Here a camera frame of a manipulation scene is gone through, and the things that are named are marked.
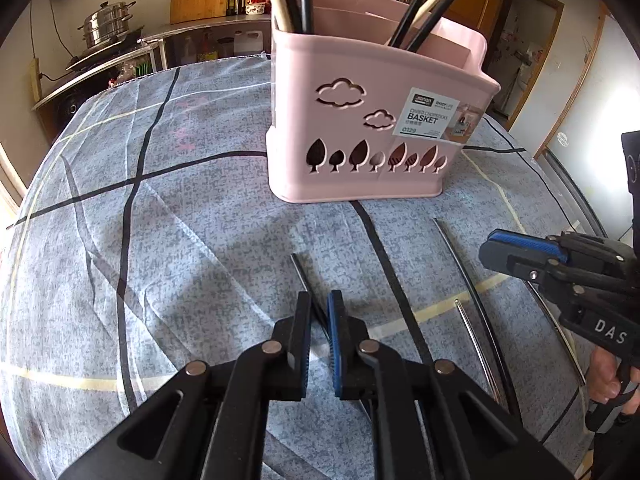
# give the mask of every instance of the door frame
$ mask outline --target door frame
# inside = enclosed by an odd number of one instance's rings
[[[540,62],[538,63],[533,73],[531,74],[531,77],[529,78],[529,82],[527,83],[527,87],[525,88],[525,91],[522,93],[522,96],[520,97],[520,100],[518,101],[518,104],[515,107],[513,114],[510,115],[509,119],[507,120],[507,123],[504,126],[504,129],[507,131],[511,129],[511,127],[513,126],[513,123],[516,121],[518,114],[522,110],[522,107],[525,105],[525,102],[529,98],[529,94],[531,94],[531,90],[533,90],[533,87],[536,84],[538,76],[542,71],[542,67],[545,65],[546,57],[548,56],[549,51],[551,50],[551,45],[553,44],[554,39],[556,38],[556,32],[558,31],[558,25],[560,25],[560,18],[562,17],[562,10],[564,9],[564,3],[559,2],[558,0],[537,0],[537,1],[542,2],[545,5],[548,5],[549,7],[552,7],[553,9],[555,9],[556,18],[554,19],[554,22],[551,25],[551,30],[549,31],[549,35],[546,40],[544,50],[542,52],[542,57],[540,58]],[[486,69],[489,67],[489,63],[491,63],[491,60],[493,59],[495,48],[498,45],[498,41],[500,41],[500,35],[504,28],[504,24],[507,21],[507,16],[509,15],[509,10],[511,9],[512,3],[513,3],[513,0],[502,1],[502,6],[500,7],[500,13],[498,14],[498,19],[495,22],[494,31],[491,34],[489,43],[487,44],[487,56],[484,58],[484,62],[482,64],[482,70],[485,73],[486,73]]]
[[[600,38],[602,37],[602,29],[604,28],[604,21],[605,21],[606,16],[608,16],[608,15],[610,16],[609,9],[607,9],[605,4],[600,2],[600,14],[598,16],[598,28],[596,29],[596,35],[593,38],[593,46],[591,47],[591,51],[589,52],[589,57],[587,58],[587,61],[584,64],[584,67],[582,69],[582,73],[580,74],[580,77],[578,78],[578,82],[575,84],[574,91],[571,92],[571,95],[569,96],[569,99],[567,100],[566,104],[564,105],[564,109],[562,110],[562,112],[558,116],[558,120],[556,121],[554,126],[551,128],[551,131],[549,131],[549,133],[546,135],[545,140],[543,141],[543,143],[540,144],[540,147],[536,151],[536,153],[533,156],[533,158],[538,158],[546,150],[546,146],[551,142],[551,139],[554,138],[554,135],[560,129],[560,125],[562,124],[562,121],[564,121],[564,118],[569,113],[569,110],[571,109],[571,106],[573,106],[575,99],[578,97],[578,93],[580,92],[580,88],[582,88],[582,84],[584,83],[584,79],[587,77],[587,74],[589,73],[589,69],[591,68],[591,63],[593,63],[593,58],[595,58],[595,56],[596,56],[596,50],[598,49],[598,45],[600,44]]]

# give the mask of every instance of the human hand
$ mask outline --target human hand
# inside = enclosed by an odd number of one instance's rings
[[[591,352],[589,371],[587,372],[587,387],[589,397],[601,404],[617,397],[620,393],[620,382],[616,377],[618,363],[615,355],[604,348],[596,346]],[[640,383],[640,370],[631,368],[631,382]],[[640,406],[640,388],[634,396],[622,407],[622,413],[633,415]]]

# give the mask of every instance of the stainless steel pot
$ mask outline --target stainless steel pot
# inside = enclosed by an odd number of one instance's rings
[[[131,2],[117,2],[109,4],[104,2],[100,4],[100,10],[94,12],[84,20],[84,25],[78,27],[83,31],[83,37],[86,41],[86,47],[91,48],[99,43],[110,40],[112,37],[127,32],[129,30],[129,20],[132,14],[129,14],[129,7],[135,4]]]

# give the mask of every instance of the round sticker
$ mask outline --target round sticker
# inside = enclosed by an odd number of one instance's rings
[[[564,147],[567,147],[569,145],[569,139],[567,138],[566,134],[562,132],[558,132],[558,142],[561,146]]]

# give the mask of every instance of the jar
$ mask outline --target jar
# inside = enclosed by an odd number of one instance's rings
[[[267,0],[245,0],[247,14],[264,14]]]

